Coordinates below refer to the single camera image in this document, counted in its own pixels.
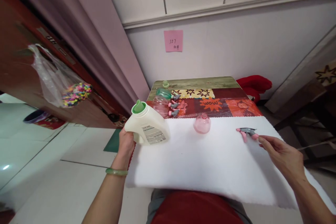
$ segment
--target wooden door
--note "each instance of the wooden door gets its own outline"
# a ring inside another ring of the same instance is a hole
[[[116,128],[123,126],[126,112],[109,96],[86,69],[71,55],[50,31],[19,1],[0,0],[0,90],[31,106],[47,111],[63,120],[87,127]],[[58,108],[48,103],[42,93],[40,79],[31,66],[34,57],[27,50],[40,43],[65,62],[81,78],[93,85],[90,99],[73,108]],[[112,123],[102,112],[116,114]]]

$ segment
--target pink curtain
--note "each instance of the pink curtain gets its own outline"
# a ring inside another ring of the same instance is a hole
[[[149,88],[112,0],[30,0],[77,55],[130,111]]]

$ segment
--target pink sticky note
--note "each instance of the pink sticky note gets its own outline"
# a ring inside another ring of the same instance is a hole
[[[164,31],[166,52],[180,51],[183,49],[183,30]]]

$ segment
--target green bottle top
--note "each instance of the green bottle top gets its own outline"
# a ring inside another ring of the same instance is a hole
[[[145,109],[145,105],[140,100],[137,100],[136,104],[132,108],[132,113],[139,114],[144,109]]]
[[[162,83],[163,88],[169,88],[169,83],[168,81],[164,80]]]

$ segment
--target colorful beads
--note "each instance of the colorful beads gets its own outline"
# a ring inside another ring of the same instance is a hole
[[[80,82],[66,90],[63,95],[63,107],[73,107],[79,102],[84,101],[92,92],[92,86],[88,83]]]

